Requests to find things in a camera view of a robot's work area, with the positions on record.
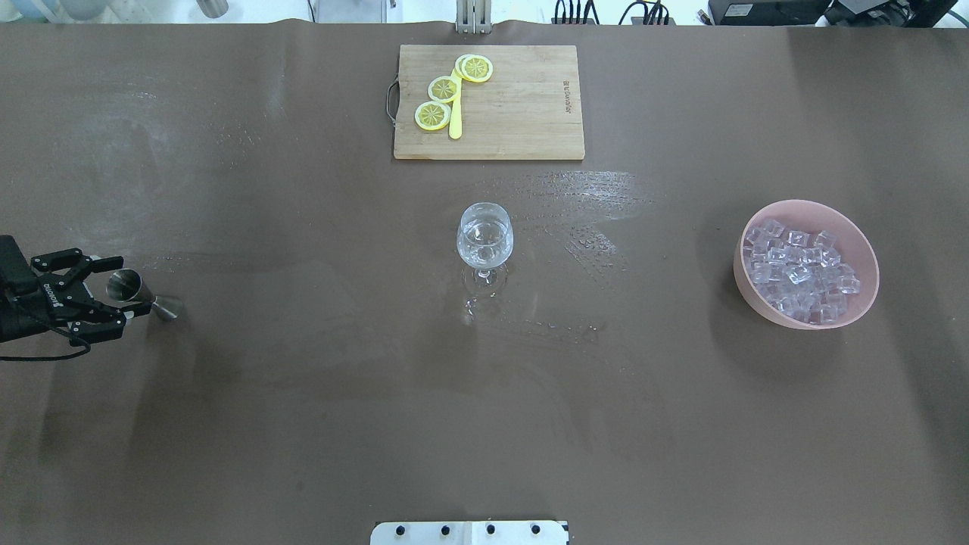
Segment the pile of clear ice cubes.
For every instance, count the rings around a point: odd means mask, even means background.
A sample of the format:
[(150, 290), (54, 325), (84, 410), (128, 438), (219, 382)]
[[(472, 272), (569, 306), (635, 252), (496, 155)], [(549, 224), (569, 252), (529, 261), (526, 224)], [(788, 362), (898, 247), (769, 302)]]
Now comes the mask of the pile of clear ice cubes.
[(746, 229), (742, 269), (755, 293), (784, 317), (833, 325), (862, 293), (858, 270), (844, 261), (837, 236), (799, 230), (769, 217)]

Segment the clear wine glass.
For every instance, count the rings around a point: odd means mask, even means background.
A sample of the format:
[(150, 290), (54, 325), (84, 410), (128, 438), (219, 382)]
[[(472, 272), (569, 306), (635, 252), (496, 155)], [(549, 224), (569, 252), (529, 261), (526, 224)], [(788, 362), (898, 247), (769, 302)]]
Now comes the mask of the clear wine glass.
[(511, 215), (505, 207), (479, 201), (464, 210), (456, 232), (463, 260), (463, 285), (476, 297), (491, 297), (506, 282), (506, 262), (513, 252)]

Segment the steel double jigger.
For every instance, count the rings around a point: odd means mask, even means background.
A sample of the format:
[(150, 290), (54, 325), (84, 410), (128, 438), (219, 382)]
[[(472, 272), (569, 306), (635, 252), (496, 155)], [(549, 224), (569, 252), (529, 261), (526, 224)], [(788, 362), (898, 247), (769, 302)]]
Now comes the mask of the steel double jigger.
[(172, 322), (184, 313), (185, 304), (178, 297), (155, 294), (141, 273), (134, 269), (114, 270), (107, 281), (106, 294), (113, 301), (129, 304), (131, 311), (153, 313), (160, 320)]

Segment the yellow lemon slice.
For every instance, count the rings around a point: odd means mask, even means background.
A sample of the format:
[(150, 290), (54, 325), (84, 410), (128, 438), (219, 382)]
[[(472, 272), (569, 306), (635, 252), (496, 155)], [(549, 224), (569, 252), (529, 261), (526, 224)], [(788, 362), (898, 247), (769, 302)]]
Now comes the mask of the yellow lemon slice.
[(450, 105), (437, 101), (423, 102), (414, 111), (416, 126), (429, 132), (445, 128), (449, 125), (450, 118)]
[(475, 53), (466, 53), (457, 58), (454, 69), (461, 79), (472, 83), (487, 82), (494, 75), (491, 59)]
[(439, 76), (427, 86), (427, 96), (434, 102), (450, 104), (458, 97), (463, 80), (459, 76)]

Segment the orange black power strip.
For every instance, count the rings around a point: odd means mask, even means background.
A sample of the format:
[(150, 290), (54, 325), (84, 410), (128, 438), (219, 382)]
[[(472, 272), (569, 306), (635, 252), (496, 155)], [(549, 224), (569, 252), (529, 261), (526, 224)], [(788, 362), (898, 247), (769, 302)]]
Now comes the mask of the orange black power strip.
[[(556, 1), (551, 24), (602, 25), (609, 22), (599, 14), (595, 1)], [(617, 26), (672, 26), (675, 20), (663, 1), (629, 1), (616, 20)]]

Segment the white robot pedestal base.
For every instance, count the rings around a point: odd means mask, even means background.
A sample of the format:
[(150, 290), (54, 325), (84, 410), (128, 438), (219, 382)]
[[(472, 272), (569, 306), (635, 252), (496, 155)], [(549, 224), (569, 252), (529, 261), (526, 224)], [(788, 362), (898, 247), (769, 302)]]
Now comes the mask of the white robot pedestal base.
[(568, 523), (482, 520), (378, 523), (370, 544), (570, 544)]

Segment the aluminium frame post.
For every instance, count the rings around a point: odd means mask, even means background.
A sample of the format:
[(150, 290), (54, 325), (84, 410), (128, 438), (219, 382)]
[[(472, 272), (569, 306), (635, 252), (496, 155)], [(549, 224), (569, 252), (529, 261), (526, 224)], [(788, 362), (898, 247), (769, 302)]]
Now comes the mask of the aluminium frame post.
[(456, 31), (458, 34), (491, 34), (491, 0), (457, 0)]

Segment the bamboo cutting board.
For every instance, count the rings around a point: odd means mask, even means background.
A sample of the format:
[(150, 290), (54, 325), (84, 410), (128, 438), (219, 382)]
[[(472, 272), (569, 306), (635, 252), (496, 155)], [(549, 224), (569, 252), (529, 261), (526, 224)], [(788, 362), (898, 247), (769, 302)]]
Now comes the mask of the bamboo cutting board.
[[(427, 86), (461, 55), (491, 60), (484, 83), (463, 84), (463, 135), (425, 131), (414, 115)], [(402, 45), (392, 154), (398, 160), (582, 160), (584, 112), (574, 45)]]

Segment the yellow plastic knife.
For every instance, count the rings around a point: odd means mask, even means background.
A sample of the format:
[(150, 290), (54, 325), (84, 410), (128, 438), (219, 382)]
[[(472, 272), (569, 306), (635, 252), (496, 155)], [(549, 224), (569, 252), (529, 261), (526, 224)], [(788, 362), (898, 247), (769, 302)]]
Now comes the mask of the yellow plastic knife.
[(454, 68), (451, 77), (456, 82), (456, 92), (451, 101), (450, 123), (447, 127), (447, 134), (450, 139), (461, 139), (463, 137), (463, 76)]

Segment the pink bowl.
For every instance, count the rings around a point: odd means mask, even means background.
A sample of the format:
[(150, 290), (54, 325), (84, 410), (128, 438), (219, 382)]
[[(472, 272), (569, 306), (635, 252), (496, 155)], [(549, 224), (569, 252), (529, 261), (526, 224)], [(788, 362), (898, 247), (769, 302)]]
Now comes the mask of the pink bowl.
[[(838, 238), (837, 247), (842, 253), (844, 261), (858, 270), (863, 282), (862, 293), (851, 301), (847, 313), (844, 317), (837, 319), (833, 325), (806, 325), (784, 317), (778, 311), (769, 307), (764, 299), (755, 293), (753, 284), (748, 280), (742, 269), (740, 245), (748, 227), (769, 217), (776, 218), (776, 220), (799, 230), (811, 232), (828, 230), (833, 232)], [(868, 238), (844, 214), (839, 213), (834, 208), (824, 206), (824, 204), (816, 203), (816, 201), (797, 199), (775, 201), (775, 203), (759, 210), (741, 232), (736, 252), (734, 252), (733, 270), (734, 279), (736, 279), (741, 296), (756, 313), (761, 314), (762, 317), (772, 323), (795, 330), (830, 330), (854, 323), (873, 306), (880, 287), (880, 270)]]

